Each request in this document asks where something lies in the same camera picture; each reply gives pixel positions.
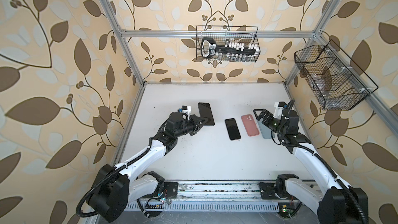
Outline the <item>light blue phone case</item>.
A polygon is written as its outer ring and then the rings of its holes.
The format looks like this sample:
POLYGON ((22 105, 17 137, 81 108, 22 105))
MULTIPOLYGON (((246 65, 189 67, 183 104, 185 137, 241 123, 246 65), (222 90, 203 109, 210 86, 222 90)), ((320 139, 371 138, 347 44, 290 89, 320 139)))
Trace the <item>light blue phone case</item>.
POLYGON ((272 139, 274 138, 274 133, 269 129, 267 126, 265 126, 261 121, 257 121, 260 133, 264 139, 272 139))

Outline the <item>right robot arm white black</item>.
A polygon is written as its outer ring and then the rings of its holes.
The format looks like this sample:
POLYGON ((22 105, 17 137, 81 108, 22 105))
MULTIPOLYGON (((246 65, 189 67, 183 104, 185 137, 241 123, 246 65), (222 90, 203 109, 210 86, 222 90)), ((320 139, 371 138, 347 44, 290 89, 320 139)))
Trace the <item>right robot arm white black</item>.
POLYGON ((367 224, 368 196, 342 179, 315 150, 312 142, 299 132, 299 116, 293 110, 295 100, 277 102, 274 113, 254 109, 255 119, 270 129, 279 144, 296 157, 320 188, 316 191, 293 174, 281 174, 275 182, 280 198, 296 197, 318 217, 321 224, 367 224))

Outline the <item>pink phone case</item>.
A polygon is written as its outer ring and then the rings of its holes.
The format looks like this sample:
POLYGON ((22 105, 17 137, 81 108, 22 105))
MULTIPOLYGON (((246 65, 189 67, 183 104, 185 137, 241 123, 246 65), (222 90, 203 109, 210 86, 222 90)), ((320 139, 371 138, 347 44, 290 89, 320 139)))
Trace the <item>pink phone case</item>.
POLYGON ((249 137, 257 136, 260 134, 259 129, 256 125, 256 121, 251 114, 242 115, 241 120, 249 137))

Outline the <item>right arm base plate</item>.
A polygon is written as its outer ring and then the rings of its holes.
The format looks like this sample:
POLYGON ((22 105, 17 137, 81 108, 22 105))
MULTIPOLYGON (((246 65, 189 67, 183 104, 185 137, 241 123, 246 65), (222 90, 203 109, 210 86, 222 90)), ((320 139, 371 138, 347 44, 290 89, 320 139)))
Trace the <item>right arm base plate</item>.
POLYGON ((283 200, 291 201, 297 200, 296 197, 287 193, 284 184, 271 182, 260 182, 258 183, 260 195, 262 200, 283 200))

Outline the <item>black phone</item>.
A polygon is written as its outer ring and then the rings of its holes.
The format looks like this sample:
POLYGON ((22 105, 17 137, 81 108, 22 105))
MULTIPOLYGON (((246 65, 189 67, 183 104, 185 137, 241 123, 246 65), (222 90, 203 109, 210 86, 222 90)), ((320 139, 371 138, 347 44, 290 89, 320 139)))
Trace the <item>black phone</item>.
POLYGON ((214 117, 212 114, 212 110, 211 110, 211 106, 209 103, 204 103, 204 102, 199 102, 198 103, 198 109, 199 109, 199 113, 200 116, 202 118, 206 118, 207 122, 205 124, 205 126, 214 126, 215 125, 215 121, 214 121, 214 117))

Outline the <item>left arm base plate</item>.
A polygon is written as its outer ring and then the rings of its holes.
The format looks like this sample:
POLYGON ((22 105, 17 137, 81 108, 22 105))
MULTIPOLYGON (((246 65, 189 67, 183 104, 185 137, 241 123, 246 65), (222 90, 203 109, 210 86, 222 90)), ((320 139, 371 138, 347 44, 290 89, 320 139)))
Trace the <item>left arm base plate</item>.
POLYGON ((178 194, 178 183, 174 181, 166 181, 159 183, 155 188, 154 193, 145 195, 144 199, 174 199, 178 194))

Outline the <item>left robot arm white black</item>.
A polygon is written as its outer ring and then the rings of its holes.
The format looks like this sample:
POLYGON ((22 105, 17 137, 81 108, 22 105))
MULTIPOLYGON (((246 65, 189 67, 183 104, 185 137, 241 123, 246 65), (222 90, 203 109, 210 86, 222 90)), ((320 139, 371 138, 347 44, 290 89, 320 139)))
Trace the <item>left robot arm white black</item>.
POLYGON ((127 205, 143 196, 163 194, 164 178, 151 171, 140 177, 150 165, 166 156, 184 135, 196 135, 208 119, 188 115, 182 109, 172 112, 149 138, 148 146, 124 162, 104 165, 90 190, 76 207, 76 215, 88 218, 100 215, 109 223, 115 221, 127 205))

